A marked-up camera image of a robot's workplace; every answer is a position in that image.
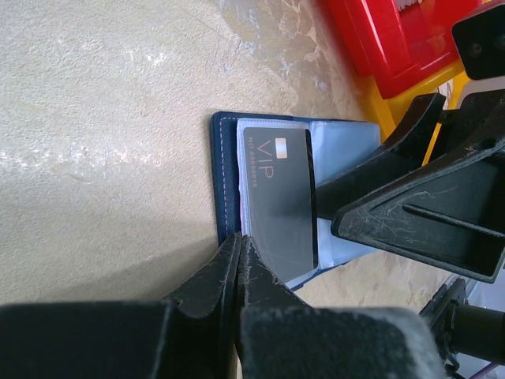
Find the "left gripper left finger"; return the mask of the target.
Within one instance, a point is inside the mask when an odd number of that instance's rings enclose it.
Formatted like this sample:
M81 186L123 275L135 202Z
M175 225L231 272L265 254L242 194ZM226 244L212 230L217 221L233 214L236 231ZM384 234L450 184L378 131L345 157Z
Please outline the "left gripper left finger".
M1 308L4 378L232 378L241 235L155 301Z

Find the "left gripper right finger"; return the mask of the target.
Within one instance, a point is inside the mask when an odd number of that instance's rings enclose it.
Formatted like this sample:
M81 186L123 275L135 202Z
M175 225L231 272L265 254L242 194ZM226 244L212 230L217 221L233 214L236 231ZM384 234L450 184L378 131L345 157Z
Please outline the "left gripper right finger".
M238 355L245 378L443 378L425 320L398 307L316 308L241 241Z

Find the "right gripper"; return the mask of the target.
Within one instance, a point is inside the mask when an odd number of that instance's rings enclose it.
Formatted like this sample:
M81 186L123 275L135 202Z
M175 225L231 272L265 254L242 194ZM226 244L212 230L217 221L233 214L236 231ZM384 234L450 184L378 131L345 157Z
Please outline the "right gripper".
M316 189L316 215L336 213L337 237L494 283L504 264L504 90L470 93L455 110L445 100L415 97L381 146ZM418 169L437 123L433 170L443 175L342 208Z

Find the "blue card holder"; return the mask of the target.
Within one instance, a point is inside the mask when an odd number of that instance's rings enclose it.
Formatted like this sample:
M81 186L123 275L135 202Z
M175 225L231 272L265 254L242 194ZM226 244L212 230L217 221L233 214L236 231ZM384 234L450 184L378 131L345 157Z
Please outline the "blue card holder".
M307 129L311 136L315 191L324 182L356 167L380 145L376 124L330 118L299 118L276 114L219 111L211 117L212 175L218 240L248 226L248 204L243 130L253 128ZM316 204L313 207L316 215ZM372 252L372 248L335 237L331 223L316 215L316 268L284 283L297 289L313 277Z

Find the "black VIP credit card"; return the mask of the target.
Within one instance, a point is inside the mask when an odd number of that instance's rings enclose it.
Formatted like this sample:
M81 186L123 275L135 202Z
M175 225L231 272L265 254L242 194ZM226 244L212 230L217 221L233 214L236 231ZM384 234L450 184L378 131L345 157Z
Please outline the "black VIP credit card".
M284 283L318 264L315 182L307 129L243 130L251 236L263 262Z

